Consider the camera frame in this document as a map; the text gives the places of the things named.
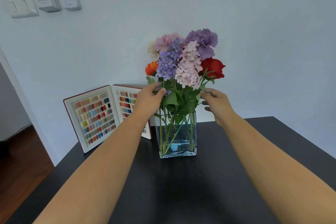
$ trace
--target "forearm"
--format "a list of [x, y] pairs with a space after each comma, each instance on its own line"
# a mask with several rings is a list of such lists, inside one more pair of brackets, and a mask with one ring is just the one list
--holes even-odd
[[223, 125], [242, 165], [282, 223], [336, 223], [336, 192], [238, 115]]
[[132, 113], [71, 175], [34, 222], [107, 223], [147, 120]]

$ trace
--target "light switch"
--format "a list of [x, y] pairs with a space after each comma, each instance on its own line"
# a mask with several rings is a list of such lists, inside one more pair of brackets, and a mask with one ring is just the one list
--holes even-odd
[[34, 0], [9, 0], [8, 7], [12, 18], [39, 16]]
[[21, 0], [21, 5], [26, 12], [29, 11], [27, 2], [25, 0]]
[[9, 8], [11, 9], [12, 13], [17, 13], [18, 10], [16, 9], [16, 6], [14, 4], [14, 2], [9, 2]]

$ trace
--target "flower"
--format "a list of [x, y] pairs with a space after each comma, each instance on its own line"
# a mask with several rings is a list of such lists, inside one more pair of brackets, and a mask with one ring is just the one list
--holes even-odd
[[148, 76], [155, 76], [156, 69], [158, 68], [158, 61], [153, 61], [149, 63], [145, 69], [146, 75]]
[[176, 38], [181, 39], [184, 42], [184, 38], [178, 33], [166, 34], [157, 38], [155, 41], [155, 50], [157, 52], [166, 52], [168, 46], [172, 45]]
[[208, 72], [210, 71], [214, 72], [208, 73], [207, 77], [215, 75], [216, 77], [214, 79], [224, 78], [222, 69], [225, 68], [225, 65], [223, 65], [220, 60], [208, 58], [202, 61], [201, 66], [203, 67], [203, 70], [200, 72], [201, 74], [203, 74], [204, 71], [208, 69]]
[[175, 79], [182, 85], [192, 87], [194, 90], [199, 88], [200, 76], [198, 72], [202, 70], [201, 59], [196, 47], [197, 41], [191, 41], [181, 54], [181, 61], [177, 66]]
[[156, 40], [151, 41], [147, 47], [147, 52], [153, 59], [157, 59], [159, 57], [159, 53], [155, 49], [155, 41]]
[[185, 43], [191, 41], [197, 41], [199, 47], [197, 51], [201, 57], [201, 60], [215, 56], [215, 53], [211, 47], [216, 47], [218, 43], [218, 36], [216, 33], [211, 32], [208, 28], [203, 30], [191, 31], [185, 39]]
[[157, 77], [163, 77], [163, 80], [170, 80], [175, 77], [175, 70], [179, 63], [179, 57], [182, 53], [183, 40], [176, 38], [173, 43], [168, 46], [166, 52], [160, 52], [158, 66], [156, 69]]

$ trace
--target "glass vase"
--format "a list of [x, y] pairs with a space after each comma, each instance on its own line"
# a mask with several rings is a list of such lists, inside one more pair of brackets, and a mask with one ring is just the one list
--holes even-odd
[[196, 113], [168, 114], [160, 111], [155, 115], [160, 158], [196, 155]]

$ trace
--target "purple carnation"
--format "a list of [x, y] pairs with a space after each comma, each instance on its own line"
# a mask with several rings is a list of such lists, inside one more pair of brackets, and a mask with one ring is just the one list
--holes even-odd
[[203, 30], [191, 31], [185, 39], [185, 43], [188, 44], [191, 41], [197, 41], [199, 47], [197, 51], [201, 57], [201, 60], [215, 56], [215, 53], [211, 47], [216, 47], [218, 43], [218, 36], [216, 33], [211, 32], [208, 28]]
[[179, 57], [182, 53], [183, 40], [176, 38], [172, 45], [168, 46], [166, 52], [160, 52], [158, 66], [157, 66], [157, 77], [163, 77], [163, 79], [170, 80], [175, 77], [175, 70], [179, 64]]

